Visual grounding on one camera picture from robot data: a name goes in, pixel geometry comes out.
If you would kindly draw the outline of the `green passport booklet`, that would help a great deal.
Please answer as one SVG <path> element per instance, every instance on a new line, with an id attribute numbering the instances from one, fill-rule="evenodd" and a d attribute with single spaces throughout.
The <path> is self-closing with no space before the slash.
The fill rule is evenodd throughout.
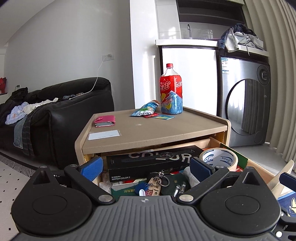
<path id="1" fill-rule="evenodd" d="M 135 180 L 126 180 L 113 182 L 111 186 L 111 195 L 118 200 L 122 196 L 139 196 L 139 190 L 145 189 L 142 183 L 147 183 L 146 178 Z"/>

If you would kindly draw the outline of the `blue Dentaure snack pouch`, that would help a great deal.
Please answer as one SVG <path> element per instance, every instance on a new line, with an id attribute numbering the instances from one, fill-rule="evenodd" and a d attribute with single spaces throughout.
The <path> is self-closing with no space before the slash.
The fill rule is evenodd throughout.
<path id="1" fill-rule="evenodd" d="M 158 106 L 159 106 L 159 101 L 152 100 L 147 104 L 143 105 L 140 109 L 136 110 L 130 116 L 135 117 L 135 116 L 146 116 L 146 115 L 154 114 Z"/>

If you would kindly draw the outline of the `red bouquet on shelf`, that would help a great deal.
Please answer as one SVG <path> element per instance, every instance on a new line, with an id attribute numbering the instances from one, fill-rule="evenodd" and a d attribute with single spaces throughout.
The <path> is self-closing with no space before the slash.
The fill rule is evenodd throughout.
<path id="1" fill-rule="evenodd" d="M 0 78 L 0 94 L 4 94 L 6 91 L 6 78 L 2 77 Z"/>

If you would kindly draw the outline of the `patterned floor rug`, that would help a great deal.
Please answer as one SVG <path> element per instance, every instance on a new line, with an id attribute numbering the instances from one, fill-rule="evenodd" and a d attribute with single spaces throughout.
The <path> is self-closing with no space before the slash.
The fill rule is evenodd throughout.
<path id="1" fill-rule="evenodd" d="M 18 234 L 11 217 L 11 206 L 35 170 L 1 156 L 1 240 L 11 240 Z"/>

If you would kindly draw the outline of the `white fridge cabinet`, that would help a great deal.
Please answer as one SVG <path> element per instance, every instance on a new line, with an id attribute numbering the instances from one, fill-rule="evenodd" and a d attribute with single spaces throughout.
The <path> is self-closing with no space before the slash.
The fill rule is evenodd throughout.
<path id="1" fill-rule="evenodd" d="M 217 42 L 212 40 L 156 40 L 162 72 L 172 63 L 182 78 L 183 106 L 218 115 Z"/>

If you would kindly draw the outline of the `blue plastic card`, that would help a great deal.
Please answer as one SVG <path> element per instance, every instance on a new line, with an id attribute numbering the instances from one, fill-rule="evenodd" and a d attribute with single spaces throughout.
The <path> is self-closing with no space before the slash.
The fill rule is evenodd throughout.
<path id="1" fill-rule="evenodd" d="M 174 116 L 170 116 L 170 115 L 156 115 L 153 116 L 153 118 L 159 119 L 159 120 L 170 120 L 172 118 L 174 118 Z"/>

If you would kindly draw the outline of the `bunch of keys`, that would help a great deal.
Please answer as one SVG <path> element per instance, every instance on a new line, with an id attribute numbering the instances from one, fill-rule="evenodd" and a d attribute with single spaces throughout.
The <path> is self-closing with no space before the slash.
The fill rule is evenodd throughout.
<path id="1" fill-rule="evenodd" d="M 142 182 L 135 187 L 135 193 L 138 196 L 159 196 L 162 187 L 168 187 L 170 180 L 165 176 L 164 170 L 152 172 L 152 177 L 145 183 Z"/>

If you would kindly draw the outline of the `white card on cabinet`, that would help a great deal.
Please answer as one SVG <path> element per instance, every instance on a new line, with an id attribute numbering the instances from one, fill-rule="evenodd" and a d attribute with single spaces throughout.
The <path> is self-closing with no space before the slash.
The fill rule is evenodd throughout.
<path id="1" fill-rule="evenodd" d="M 88 140 L 98 140 L 103 138 L 112 138 L 120 136 L 120 132 L 118 130 L 111 130 L 105 132 L 98 132 L 98 133 L 90 133 L 88 136 Z"/>

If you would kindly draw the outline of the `black leather sofa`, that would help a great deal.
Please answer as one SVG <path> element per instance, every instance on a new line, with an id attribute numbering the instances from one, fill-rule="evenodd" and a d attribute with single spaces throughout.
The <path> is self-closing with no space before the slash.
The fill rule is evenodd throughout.
<path id="1" fill-rule="evenodd" d="M 25 101 L 33 104 L 81 92 L 84 94 L 45 104 L 29 114 L 34 157 L 26 156 L 22 149 L 13 145 L 16 124 L 7 126 L 4 123 L 13 107 Z M 111 83 L 103 77 L 72 80 L 33 92 L 21 88 L 1 104 L 1 154 L 27 164 L 45 164 L 59 169 L 76 164 L 74 144 L 86 123 L 93 114 L 110 111 L 114 111 Z"/>

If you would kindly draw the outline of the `pile of clothes on counter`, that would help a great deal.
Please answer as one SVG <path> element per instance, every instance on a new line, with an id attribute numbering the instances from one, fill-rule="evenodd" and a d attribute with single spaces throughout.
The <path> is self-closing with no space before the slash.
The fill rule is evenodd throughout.
<path id="1" fill-rule="evenodd" d="M 264 50 L 264 42 L 260 40 L 252 29 L 249 29 L 241 23 L 230 27 L 226 30 L 217 42 L 219 50 L 227 52 L 236 52 L 239 50 L 239 45 L 248 48 Z"/>

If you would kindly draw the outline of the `clothes on sofa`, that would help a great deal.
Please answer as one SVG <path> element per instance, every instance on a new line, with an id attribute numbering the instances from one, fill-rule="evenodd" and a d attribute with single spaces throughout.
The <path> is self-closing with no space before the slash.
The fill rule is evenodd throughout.
<path id="1" fill-rule="evenodd" d="M 26 156 L 34 157 L 34 151 L 32 148 L 32 143 L 30 141 L 30 121 L 28 120 L 28 116 L 35 109 L 49 103 L 55 103 L 59 101 L 73 99 L 84 93 L 78 93 L 73 95 L 66 95 L 62 98 L 54 98 L 53 100 L 44 100 L 38 103 L 29 104 L 28 102 L 23 102 L 21 105 L 17 105 L 13 107 L 11 112 L 7 115 L 5 125 L 9 126 L 12 124 L 16 124 L 14 127 L 14 142 L 13 145 L 16 148 L 22 149 L 23 153 Z"/>

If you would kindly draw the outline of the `clear packing tape roll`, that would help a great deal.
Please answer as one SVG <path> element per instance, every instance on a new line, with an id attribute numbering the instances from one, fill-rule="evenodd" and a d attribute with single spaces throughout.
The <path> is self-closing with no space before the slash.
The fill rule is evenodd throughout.
<path id="1" fill-rule="evenodd" d="M 236 171 L 238 165 L 237 155 L 225 148 L 207 149 L 200 154 L 199 159 L 212 167 L 224 166 L 233 172 Z"/>

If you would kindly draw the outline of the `black watch box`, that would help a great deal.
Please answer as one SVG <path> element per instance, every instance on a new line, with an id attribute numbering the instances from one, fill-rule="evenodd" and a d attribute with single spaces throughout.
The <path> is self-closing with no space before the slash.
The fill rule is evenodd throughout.
<path id="1" fill-rule="evenodd" d="M 195 145 L 107 157 L 110 182 L 147 177 L 152 172 L 180 171 L 190 165 L 192 157 L 203 150 Z"/>

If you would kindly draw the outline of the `white plastic bag in drawer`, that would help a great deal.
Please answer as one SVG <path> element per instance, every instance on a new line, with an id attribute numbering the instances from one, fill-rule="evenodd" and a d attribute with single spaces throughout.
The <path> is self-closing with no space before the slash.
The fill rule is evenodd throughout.
<path id="1" fill-rule="evenodd" d="M 187 178 L 191 188 L 195 187 L 200 183 L 200 181 L 191 173 L 190 167 L 187 166 L 182 174 Z"/>

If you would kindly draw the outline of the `pink card wallet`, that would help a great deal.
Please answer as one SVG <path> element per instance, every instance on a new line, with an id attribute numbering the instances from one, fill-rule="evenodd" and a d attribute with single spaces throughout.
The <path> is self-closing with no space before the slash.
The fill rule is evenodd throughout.
<path id="1" fill-rule="evenodd" d="M 115 125 L 115 116 L 114 115 L 103 115 L 99 116 L 94 121 L 94 126 L 98 127 L 106 127 Z"/>

